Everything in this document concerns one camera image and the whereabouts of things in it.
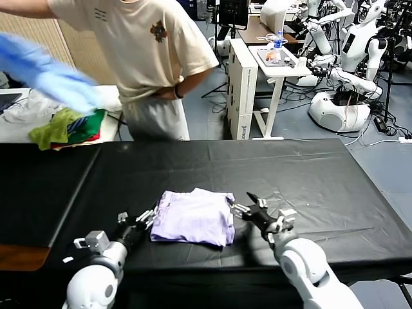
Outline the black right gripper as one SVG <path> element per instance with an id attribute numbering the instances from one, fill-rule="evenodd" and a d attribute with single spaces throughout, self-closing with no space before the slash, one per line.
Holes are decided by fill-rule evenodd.
<path id="1" fill-rule="evenodd" d="M 252 222 L 260 230 L 262 238 L 268 238 L 269 234 L 278 233 L 277 220 L 269 216 L 265 209 L 267 208 L 266 199 L 260 198 L 251 192 L 247 192 L 247 195 L 256 207 L 262 209 L 250 209 L 250 207 L 236 203 L 234 200 L 227 199 L 230 212 L 238 218 Z"/>

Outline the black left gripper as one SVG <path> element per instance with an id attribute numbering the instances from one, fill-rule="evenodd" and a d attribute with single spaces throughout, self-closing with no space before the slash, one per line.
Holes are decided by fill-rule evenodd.
<path id="1" fill-rule="evenodd" d="M 134 222 L 128 223 L 127 212 L 121 212 L 117 216 L 117 221 L 120 222 L 117 225 L 115 231 L 115 241 L 123 244 L 125 248 L 133 248 L 138 241 L 140 234 L 151 227 L 158 212 L 158 207 L 155 206 L 152 209 L 148 209 L 143 212 Z"/>

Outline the person's left hand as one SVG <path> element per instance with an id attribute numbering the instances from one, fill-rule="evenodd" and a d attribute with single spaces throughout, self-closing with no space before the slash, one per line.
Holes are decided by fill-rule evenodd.
<path id="1" fill-rule="evenodd" d="M 174 100 L 178 97 L 176 96 L 176 87 L 164 87 L 160 88 L 152 94 L 153 97 L 163 98 L 166 100 Z"/>

